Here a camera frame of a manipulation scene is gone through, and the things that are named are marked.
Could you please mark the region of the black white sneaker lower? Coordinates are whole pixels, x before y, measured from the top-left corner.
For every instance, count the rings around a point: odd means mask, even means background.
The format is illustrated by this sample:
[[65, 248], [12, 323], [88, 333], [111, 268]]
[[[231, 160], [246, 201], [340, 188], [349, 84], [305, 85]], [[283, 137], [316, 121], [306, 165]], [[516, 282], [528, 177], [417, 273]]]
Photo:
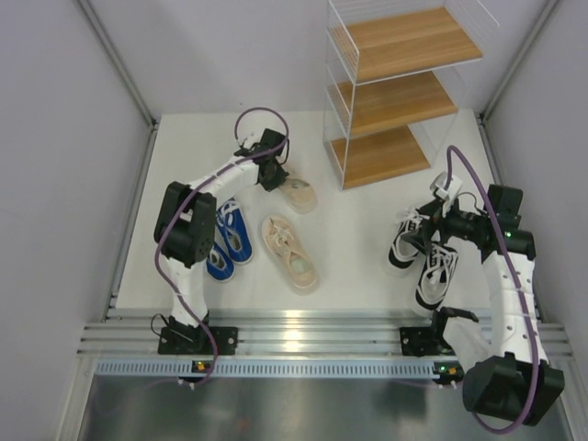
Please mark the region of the black white sneaker lower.
[[436, 243], [432, 245], [415, 291], [416, 302], [425, 311], [434, 311], [444, 301], [457, 264], [458, 251], [455, 248]]

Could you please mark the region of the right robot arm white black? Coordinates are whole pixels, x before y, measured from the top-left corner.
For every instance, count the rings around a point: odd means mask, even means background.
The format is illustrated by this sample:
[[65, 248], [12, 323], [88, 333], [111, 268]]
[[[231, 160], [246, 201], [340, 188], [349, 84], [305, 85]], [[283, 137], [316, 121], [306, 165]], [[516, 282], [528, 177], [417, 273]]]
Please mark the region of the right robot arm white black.
[[[443, 176], [431, 185], [432, 201], [402, 217], [389, 262], [404, 271], [424, 258], [414, 302], [432, 321], [427, 344], [458, 359], [466, 410], [476, 419], [508, 422], [505, 432], [535, 426], [564, 391], [565, 379], [550, 365], [538, 335], [535, 241], [519, 227], [523, 192], [491, 185], [481, 193], [483, 208], [466, 211], [458, 202], [460, 189], [457, 179]], [[491, 306], [490, 338], [474, 312], [445, 304], [459, 261], [449, 245], [452, 239], [471, 243], [480, 253]]]

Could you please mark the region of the beige lace sneaker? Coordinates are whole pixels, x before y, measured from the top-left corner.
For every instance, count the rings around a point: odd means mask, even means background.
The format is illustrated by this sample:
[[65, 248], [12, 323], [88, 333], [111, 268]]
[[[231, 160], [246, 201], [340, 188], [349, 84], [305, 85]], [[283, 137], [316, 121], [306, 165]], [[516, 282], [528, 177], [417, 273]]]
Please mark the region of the beige lace sneaker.
[[261, 237], [268, 254], [293, 288], [306, 293], [316, 287], [317, 269], [289, 220], [278, 214], [268, 215], [261, 225]]
[[286, 203], [299, 214], [309, 213], [317, 206], [316, 192], [304, 179], [289, 176], [278, 189]]

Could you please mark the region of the left aluminium frame post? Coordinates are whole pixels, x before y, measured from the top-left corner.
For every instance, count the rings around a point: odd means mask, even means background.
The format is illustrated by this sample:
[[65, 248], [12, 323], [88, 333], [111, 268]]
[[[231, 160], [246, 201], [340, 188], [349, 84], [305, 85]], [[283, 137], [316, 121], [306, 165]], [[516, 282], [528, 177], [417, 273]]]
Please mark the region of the left aluminium frame post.
[[130, 100], [141, 115], [141, 118], [145, 124], [153, 130], [157, 126], [157, 120], [145, 102], [130, 70], [119, 53], [114, 40], [109, 35], [102, 19], [96, 12], [92, 2], [88, 0], [75, 0], [74, 3], [80, 9], [88, 27], [97, 38], [102, 51], [107, 56], [119, 80], [122, 82], [123, 87], [130, 96]]

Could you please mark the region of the blue canvas sneaker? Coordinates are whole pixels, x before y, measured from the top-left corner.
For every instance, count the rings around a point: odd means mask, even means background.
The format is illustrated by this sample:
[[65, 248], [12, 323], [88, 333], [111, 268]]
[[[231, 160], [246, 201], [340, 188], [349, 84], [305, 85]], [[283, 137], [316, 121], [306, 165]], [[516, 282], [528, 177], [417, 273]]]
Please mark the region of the blue canvas sneaker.
[[254, 250], [241, 206], [235, 198], [228, 199], [218, 208], [216, 224], [232, 261], [239, 265], [250, 262]]
[[233, 277], [234, 263], [217, 243], [212, 245], [206, 266], [209, 275], [218, 282], [227, 282]]

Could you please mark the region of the aluminium frame post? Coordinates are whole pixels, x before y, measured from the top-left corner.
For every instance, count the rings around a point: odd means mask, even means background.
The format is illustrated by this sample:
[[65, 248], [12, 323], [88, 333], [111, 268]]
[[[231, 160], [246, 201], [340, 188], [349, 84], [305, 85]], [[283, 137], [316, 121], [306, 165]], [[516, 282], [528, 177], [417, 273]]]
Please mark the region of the aluminium frame post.
[[527, 54], [532, 49], [543, 28], [548, 24], [554, 11], [560, 6], [560, 0], [548, 0], [540, 9], [537, 18], [533, 22], [530, 30], [526, 33], [521, 45], [514, 54], [514, 58], [509, 62], [499, 84], [492, 92], [491, 99], [479, 114], [478, 120], [482, 127], [485, 127], [492, 116], [496, 106], [501, 100], [506, 88], [513, 80]]
[[80, 9], [88, 27], [97, 38], [102, 51], [107, 56], [119, 80], [122, 82], [123, 87], [130, 96], [130, 100], [141, 115], [141, 118], [145, 124], [153, 130], [157, 126], [157, 120], [145, 102], [130, 70], [119, 53], [114, 40], [109, 35], [102, 19], [96, 12], [92, 2], [88, 0], [75, 0], [74, 3]]

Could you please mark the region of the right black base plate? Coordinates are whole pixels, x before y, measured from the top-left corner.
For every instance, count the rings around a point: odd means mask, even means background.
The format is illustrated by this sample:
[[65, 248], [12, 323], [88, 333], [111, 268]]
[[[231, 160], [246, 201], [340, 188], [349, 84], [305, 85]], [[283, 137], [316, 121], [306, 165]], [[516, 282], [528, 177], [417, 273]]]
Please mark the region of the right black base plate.
[[454, 350], [443, 343], [432, 327], [400, 328], [401, 353], [404, 356], [453, 356]]

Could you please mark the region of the right aluminium frame post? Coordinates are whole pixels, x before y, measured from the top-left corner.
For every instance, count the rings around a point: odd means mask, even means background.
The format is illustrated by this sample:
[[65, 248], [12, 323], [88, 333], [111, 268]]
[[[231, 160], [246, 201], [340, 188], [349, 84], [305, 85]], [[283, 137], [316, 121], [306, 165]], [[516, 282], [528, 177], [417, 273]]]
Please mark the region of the right aluminium frame post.
[[514, 58], [509, 62], [499, 84], [492, 92], [491, 99], [479, 114], [478, 120], [482, 127], [485, 127], [492, 116], [496, 106], [501, 100], [506, 88], [513, 80], [527, 54], [532, 49], [543, 28], [548, 24], [554, 11], [560, 6], [560, 0], [548, 0], [540, 9], [537, 18], [533, 22], [530, 30], [526, 33], [521, 45], [514, 54]]

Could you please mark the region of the blue canvas sneaker inner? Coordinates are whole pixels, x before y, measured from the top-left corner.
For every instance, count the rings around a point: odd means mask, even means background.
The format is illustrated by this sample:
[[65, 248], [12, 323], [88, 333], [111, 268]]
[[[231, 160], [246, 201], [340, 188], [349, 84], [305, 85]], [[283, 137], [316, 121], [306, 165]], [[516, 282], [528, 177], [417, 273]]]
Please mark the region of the blue canvas sneaker inner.
[[239, 265], [250, 262], [254, 250], [241, 206], [235, 198], [228, 199], [218, 208], [216, 224], [232, 261]]

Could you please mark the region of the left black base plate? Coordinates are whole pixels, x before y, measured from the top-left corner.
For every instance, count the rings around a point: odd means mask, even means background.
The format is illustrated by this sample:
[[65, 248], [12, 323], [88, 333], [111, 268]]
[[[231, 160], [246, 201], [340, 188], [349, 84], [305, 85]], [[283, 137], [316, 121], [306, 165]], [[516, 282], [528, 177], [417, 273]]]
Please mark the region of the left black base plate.
[[[232, 356], [238, 345], [237, 327], [212, 326], [209, 328], [221, 356]], [[212, 355], [213, 345], [209, 336], [201, 328], [182, 324], [165, 326], [157, 348], [158, 355], [165, 356], [195, 356]]]

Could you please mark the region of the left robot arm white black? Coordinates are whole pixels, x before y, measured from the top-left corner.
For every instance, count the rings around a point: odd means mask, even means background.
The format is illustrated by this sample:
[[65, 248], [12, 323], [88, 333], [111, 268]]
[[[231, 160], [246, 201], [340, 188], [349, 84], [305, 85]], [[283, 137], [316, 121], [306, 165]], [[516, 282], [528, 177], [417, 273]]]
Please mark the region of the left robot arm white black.
[[215, 244], [217, 215], [241, 190], [260, 185], [270, 192], [287, 176], [278, 157], [287, 134], [266, 129], [259, 141], [244, 144], [219, 169], [188, 184], [165, 190], [153, 237], [154, 263], [170, 285], [173, 308], [159, 333], [157, 353], [166, 356], [232, 356], [238, 329], [209, 325], [204, 276]]

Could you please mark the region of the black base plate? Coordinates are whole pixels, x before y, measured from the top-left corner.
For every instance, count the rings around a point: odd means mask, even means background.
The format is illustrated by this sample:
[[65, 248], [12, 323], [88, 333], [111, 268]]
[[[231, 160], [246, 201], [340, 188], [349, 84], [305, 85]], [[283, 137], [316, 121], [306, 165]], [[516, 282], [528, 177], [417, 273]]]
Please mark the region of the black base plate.
[[453, 356], [454, 350], [443, 343], [432, 327], [400, 328], [401, 353], [404, 356]]
[[[212, 326], [209, 328], [221, 356], [232, 356], [238, 345], [237, 327]], [[158, 355], [165, 356], [195, 356], [212, 355], [213, 345], [209, 336], [201, 328], [182, 324], [165, 326], [157, 348]]]

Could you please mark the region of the aluminium mounting rail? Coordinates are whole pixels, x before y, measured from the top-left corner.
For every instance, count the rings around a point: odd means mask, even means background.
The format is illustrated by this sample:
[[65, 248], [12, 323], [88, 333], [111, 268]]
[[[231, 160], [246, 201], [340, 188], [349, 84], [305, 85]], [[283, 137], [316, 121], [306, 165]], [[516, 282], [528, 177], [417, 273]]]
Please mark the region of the aluminium mounting rail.
[[[150, 356], [163, 321], [152, 309], [112, 309], [84, 326], [79, 355]], [[400, 356], [402, 327], [430, 322], [408, 311], [215, 310], [212, 326], [238, 329], [237, 356]]]

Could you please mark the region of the blue canvas sneaker outer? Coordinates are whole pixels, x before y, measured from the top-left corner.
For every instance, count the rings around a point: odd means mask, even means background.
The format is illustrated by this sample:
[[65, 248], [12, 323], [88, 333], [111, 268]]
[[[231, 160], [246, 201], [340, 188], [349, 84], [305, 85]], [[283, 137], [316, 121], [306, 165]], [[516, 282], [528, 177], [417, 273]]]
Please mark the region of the blue canvas sneaker outer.
[[212, 245], [206, 266], [209, 275], [218, 282], [227, 282], [233, 277], [234, 263], [217, 243]]

